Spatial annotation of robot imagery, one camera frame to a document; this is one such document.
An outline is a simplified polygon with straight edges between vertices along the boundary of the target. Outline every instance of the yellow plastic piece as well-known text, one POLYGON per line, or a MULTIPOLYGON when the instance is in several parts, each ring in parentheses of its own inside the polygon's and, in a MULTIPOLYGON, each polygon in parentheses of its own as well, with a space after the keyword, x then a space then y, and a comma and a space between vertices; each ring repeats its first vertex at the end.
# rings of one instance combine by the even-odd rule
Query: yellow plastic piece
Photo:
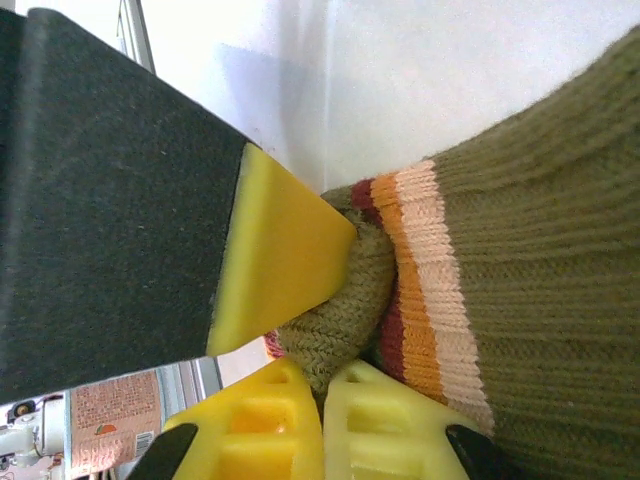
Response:
POLYGON ((282 358, 171 417, 198 433, 173 480, 321 480, 322 427, 300 369, 282 358))
POLYGON ((358 360, 331 382, 324 409, 327 480, 468 480, 445 428, 468 418, 358 360))
POLYGON ((236 191, 211 356, 333 296, 345 281, 356 236, 351 222, 255 145, 245 148, 236 191))

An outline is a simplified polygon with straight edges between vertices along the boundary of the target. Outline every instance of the sock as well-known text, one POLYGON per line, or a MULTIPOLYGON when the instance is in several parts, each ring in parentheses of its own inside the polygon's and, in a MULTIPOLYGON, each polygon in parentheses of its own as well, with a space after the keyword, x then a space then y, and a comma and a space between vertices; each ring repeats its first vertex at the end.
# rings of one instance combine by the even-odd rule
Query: sock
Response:
POLYGON ((397 264, 374 363, 534 477, 640 471, 639 67, 636 27, 529 109, 351 189, 397 264))

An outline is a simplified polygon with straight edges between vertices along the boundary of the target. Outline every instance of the black foam pad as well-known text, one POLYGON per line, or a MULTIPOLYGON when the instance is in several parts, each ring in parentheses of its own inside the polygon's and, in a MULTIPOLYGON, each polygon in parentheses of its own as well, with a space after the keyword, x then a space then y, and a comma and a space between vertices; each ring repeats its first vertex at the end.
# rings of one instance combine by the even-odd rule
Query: black foam pad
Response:
POLYGON ((64 16, 24 23, 0 403, 205 354, 246 142, 64 16))

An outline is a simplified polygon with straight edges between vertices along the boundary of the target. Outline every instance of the label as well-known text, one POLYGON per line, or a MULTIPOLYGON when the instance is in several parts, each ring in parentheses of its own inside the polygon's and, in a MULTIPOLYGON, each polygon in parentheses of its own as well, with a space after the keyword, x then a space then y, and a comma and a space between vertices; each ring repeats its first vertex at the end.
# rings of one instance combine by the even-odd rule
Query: label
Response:
POLYGON ((160 388, 153 371, 72 390, 71 477, 141 457, 161 429, 160 388))

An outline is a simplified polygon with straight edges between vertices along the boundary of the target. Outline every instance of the barcode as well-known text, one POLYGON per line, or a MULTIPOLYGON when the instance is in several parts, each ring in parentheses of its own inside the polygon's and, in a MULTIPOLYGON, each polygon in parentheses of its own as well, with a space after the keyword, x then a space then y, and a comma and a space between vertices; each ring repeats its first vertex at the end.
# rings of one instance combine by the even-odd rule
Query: barcode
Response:
POLYGON ((153 432, 144 432, 136 435, 136 458, 141 457, 153 442, 153 432))

